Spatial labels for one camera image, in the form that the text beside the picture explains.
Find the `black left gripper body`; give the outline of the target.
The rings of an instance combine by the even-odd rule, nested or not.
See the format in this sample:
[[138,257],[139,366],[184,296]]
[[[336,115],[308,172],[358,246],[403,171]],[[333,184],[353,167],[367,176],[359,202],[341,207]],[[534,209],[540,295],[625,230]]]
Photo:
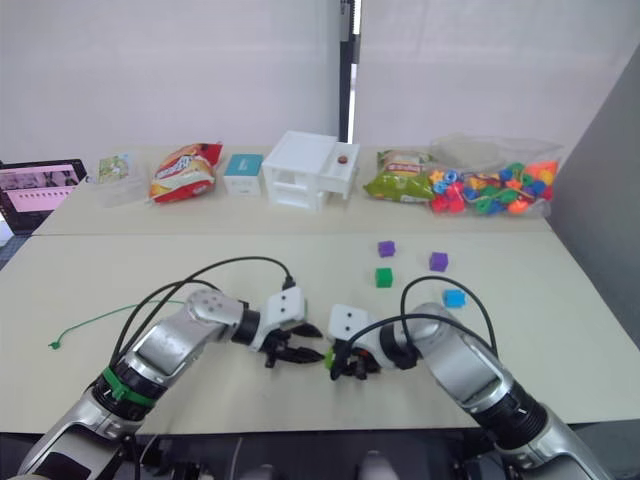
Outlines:
[[280,329],[270,332],[263,343],[263,353],[266,355],[264,366],[271,369],[278,361],[298,363],[300,360],[297,349],[289,346],[291,334]]

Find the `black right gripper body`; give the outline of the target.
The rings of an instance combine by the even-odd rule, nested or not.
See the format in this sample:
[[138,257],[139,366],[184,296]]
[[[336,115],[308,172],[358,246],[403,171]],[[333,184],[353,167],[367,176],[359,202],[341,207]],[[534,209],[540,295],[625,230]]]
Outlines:
[[[347,346],[347,342],[344,340],[335,340],[333,344],[333,354],[339,353],[344,355],[346,352],[345,348]],[[366,359],[369,367],[369,374],[377,374],[381,371],[381,367],[378,362],[374,359],[372,354],[365,349],[359,347],[353,347],[348,356],[345,356],[346,363],[345,368],[343,370],[342,375],[349,375],[349,363],[356,359]]]

